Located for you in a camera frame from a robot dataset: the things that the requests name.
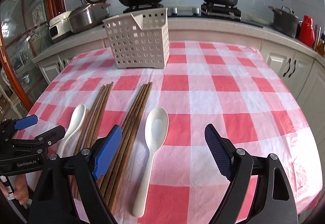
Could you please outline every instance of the rice cooker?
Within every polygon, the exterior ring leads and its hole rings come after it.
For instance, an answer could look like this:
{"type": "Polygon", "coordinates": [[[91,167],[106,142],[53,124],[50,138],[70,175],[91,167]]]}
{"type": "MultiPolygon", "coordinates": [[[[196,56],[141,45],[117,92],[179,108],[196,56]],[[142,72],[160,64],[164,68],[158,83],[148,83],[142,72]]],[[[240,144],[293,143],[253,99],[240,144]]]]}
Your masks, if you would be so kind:
{"type": "Polygon", "coordinates": [[[64,38],[72,35],[71,28],[68,22],[68,17],[71,11],[60,13],[50,20],[50,36],[54,43],[57,43],[64,38]]]}

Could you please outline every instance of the blue gripper pad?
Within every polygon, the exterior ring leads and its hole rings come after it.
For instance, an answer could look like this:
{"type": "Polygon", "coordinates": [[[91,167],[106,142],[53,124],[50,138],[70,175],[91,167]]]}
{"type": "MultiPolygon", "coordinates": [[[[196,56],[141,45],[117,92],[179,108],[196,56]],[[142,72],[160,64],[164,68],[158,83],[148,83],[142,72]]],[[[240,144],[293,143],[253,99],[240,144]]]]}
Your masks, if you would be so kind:
{"type": "Polygon", "coordinates": [[[107,137],[108,139],[95,158],[95,169],[93,171],[93,176],[96,180],[102,175],[106,174],[107,169],[113,160],[117,148],[119,147],[122,140],[121,127],[115,125],[107,137]]]}
{"type": "Polygon", "coordinates": [[[233,173],[231,170],[231,157],[227,152],[221,136],[216,131],[212,124],[205,127],[204,131],[205,141],[210,149],[210,152],[216,161],[220,173],[227,177],[229,181],[233,180],[233,173]]]}
{"type": "Polygon", "coordinates": [[[36,115],[27,116],[25,118],[17,120],[14,125],[14,128],[16,130],[23,130],[32,125],[35,125],[37,122],[38,122],[38,118],[36,115]]]}

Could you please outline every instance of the chopstick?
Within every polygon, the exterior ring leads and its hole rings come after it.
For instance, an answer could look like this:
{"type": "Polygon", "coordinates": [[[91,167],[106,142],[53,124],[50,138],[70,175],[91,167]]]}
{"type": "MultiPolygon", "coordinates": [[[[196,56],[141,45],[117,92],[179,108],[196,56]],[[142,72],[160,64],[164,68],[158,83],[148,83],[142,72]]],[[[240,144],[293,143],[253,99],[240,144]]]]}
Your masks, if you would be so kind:
{"type": "Polygon", "coordinates": [[[126,134],[125,134],[125,132],[126,132],[125,131],[125,126],[130,125],[130,122],[129,122],[129,120],[131,121],[130,116],[134,112],[135,106],[137,106],[139,104],[139,99],[141,98],[141,95],[144,92],[144,88],[145,88],[145,84],[141,86],[140,91],[138,92],[137,96],[135,97],[135,100],[133,101],[133,104],[132,104],[129,112],[127,113],[126,118],[124,119],[124,122],[123,122],[123,124],[121,126],[121,128],[122,128],[122,140],[121,140],[121,143],[120,143],[120,145],[119,145],[119,147],[118,147],[118,149],[117,149],[117,151],[116,151],[116,153],[115,153],[115,155],[113,157],[112,162],[110,163],[110,166],[109,166],[105,176],[102,178],[102,180],[99,181],[99,188],[100,188],[100,192],[101,192],[103,197],[105,195],[105,191],[106,191],[106,188],[107,188],[107,185],[108,185],[108,182],[109,182],[109,178],[110,178],[111,173],[113,171],[113,168],[114,168],[114,165],[116,163],[117,157],[119,156],[121,146],[122,146],[122,144],[123,144],[123,142],[125,140],[125,136],[126,136],[126,134]]]}
{"type": "Polygon", "coordinates": [[[89,126],[89,122],[90,120],[92,119],[92,116],[93,116],[93,113],[94,113],[94,110],[98,104],[98,101],[100,100],[100,97],[104,91],[104,87],[105,86],[102,86],[100,88],[100,91],[98,92],[97,94],[97,97],[95,98],[95,101],[94,101],[94,104],[92,105],[89,113],[87,114],[87,117],[83,123],[83,126],[82,126],[82,130],[81,130],[81,134],[80,134],[80,137],[78,139],[78,142],[77,142],[77,145],[76,145],[76,148],[74,149],[74,155],[76,155],[78,152],[80,152],[81,150],[81,145],[83,143],[83,140],[85,138],[85,135],[86,135],[86,132],[87,132],[87,129],[88,129],[88,126],[89,126]]]}
{"type": "MultiPolygon", "coordinates": [[[[91,148],[93,143],[97,140],[100,122],[112,88],[113,82],[101,87],[89,115],[87,116],[87,121],[85,122],[85,126],[83,127],[80,138],[78,139],[74,155],[76,155],[82,148],[91,148]]],[[[74,182],[74,198],[80,199],[75,177],[72,178],[72,182],[74,182]]]]}
{"type": "Polygon", "coordinates": [[[127,141],[124,141],[121,147],[121,155],[114,166],[111,178],[108,183],[108,187],[105,191],[104,200],[106,203],[108,203],[108,208],[110,208],[111,211],[115,211],[116,208],[116,203],[118,199],[117,194],[121,189],[123,177],[127,168],[127,164],[129,162],[135,137],[139,129],[139,125],[141,122],[144,109],[146,107],[146,103],[151,91],[151,87],[152,87],[152,82],[148,83],[145,86],[145,92],[141,96],[140,104],[136,108],[135,116],[132,117],[130,126],[126,133],[127,141]]]}
{"type": "MultiPolygon", "coordinates": [[[[77,145],[76,145],[76,148],[74,149],[74,155],[76,155],[78,152],[80,152],[81,150],[81,146],[84,142],[84,138],[85,138],[85,135],[86,135],[86,132],[88,130],[88,126],[89,126],[89,122],[90,120],[92,119],[92,116],[93,116],[93,113],[94,113],[94,110],[98,104],[98,101],[100,100],[100,96],[102,95],[103,91],[104,91],[104,85],[100,88],[96,98],[95,98],[95,101],[90,109],[90,111],[87,113],[86,115],[86,118],[85,118],[85,121],[82,125],[82,130],[81,130],[81,133],[80,133],[80,137],[78,139],[78,142],[77,142],[77,145]]],[[[77,184],[76,184],[76,177],[75,176],[72,176],[70,178],[70,186],[73,187],[73,194],[74,194],[74,197],[76,198],[77,196],[77,184]]]]}

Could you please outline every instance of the glass cabinet door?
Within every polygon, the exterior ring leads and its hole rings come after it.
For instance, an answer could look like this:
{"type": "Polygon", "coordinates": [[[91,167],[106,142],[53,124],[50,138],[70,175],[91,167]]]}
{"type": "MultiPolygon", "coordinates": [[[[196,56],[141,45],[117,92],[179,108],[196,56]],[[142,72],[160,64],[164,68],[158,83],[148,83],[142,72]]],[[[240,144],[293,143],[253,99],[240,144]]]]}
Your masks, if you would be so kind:
{"type": "Polygon", "coordinates": [[[2,0],[1,31],[11,66],[32,103],[48,86],[32,59],[49,48],[49,20],[43,0],[2,0]]]}

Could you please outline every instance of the stove burner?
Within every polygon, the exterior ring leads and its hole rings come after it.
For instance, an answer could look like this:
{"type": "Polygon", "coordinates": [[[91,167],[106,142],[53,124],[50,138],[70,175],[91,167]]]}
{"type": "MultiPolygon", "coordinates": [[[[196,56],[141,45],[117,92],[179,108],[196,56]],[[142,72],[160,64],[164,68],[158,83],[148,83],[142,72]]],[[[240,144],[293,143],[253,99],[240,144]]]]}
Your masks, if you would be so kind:
{"type": "Polygon", "coordinates": [[[142,10],[148,10],[148,9],[157,9],[157,8],[163,8],[164,6],[160,3],[153,3],[153,4],[147,4],[147,5],[139,5],[139,6],[133,6],[127,8],[123,13],[130,13],[130,12],[136,12],[136,11],[142,11],[142,10]]]}
{"type": "Polygon", "coordinates": [[[226,18],[234,21],[240,21],[242,18],[242,12],[237,7],[203,3],[201,5],[201,17],[221,19],[226,18]]]}

